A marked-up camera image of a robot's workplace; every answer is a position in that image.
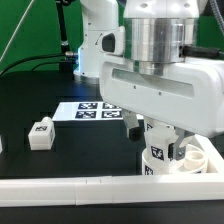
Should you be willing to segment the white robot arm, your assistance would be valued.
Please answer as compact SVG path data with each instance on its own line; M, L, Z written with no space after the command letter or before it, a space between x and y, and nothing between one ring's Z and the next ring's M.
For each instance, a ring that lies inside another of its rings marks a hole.
M197 20L208 0L80 0L82 79L100 84L121 108L128 131L143 116L174 127L169 144L180 160L189 137L224 133L224 61L196 46Z

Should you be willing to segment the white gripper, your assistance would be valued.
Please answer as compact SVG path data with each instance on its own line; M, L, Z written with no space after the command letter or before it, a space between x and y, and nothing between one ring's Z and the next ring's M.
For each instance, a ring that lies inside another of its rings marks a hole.
M223 60L186 58L164 65L159 75L148 75L136 72L127 59L107 56L100 93L104 101L123 109L131 141L142 135L135 113L177 127L178 138L168 147L170 160L185 157L194 133L209 138L224 133Z

